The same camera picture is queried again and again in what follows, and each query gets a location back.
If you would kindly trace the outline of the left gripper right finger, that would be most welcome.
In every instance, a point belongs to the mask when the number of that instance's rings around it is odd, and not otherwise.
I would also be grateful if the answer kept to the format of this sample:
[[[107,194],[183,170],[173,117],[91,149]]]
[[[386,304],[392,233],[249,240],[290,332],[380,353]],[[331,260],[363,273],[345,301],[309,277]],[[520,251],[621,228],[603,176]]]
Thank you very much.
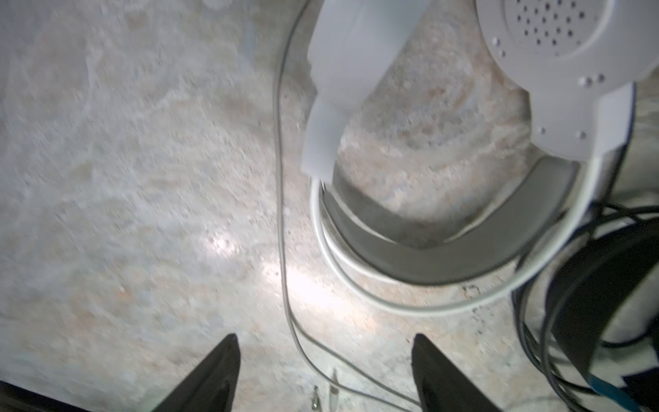
[[[411,366],[425,412],[500,412],[425,335],[416,334]]]

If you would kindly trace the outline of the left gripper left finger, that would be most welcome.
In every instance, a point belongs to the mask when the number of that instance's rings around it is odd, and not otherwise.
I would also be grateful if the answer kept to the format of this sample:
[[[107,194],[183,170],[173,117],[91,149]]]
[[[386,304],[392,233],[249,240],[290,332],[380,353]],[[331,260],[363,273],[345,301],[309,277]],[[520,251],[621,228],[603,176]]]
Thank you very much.
[[[240,365],[239,339],[236,334],[229,334],[154,408],[154,412],[230,412]]]

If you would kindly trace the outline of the black gaming headphones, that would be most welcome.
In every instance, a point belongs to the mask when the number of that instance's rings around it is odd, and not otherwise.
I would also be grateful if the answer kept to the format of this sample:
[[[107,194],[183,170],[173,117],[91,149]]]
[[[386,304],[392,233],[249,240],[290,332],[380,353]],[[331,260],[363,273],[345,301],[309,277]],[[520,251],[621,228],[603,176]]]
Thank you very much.
[[[596,376],[604,331],[658,263],[656,218],[607,233],[570,257],[547,291],[541,339],[552,337],[588,386],[628,411],[658,409],[658,369],[624,377],[622,388]]]

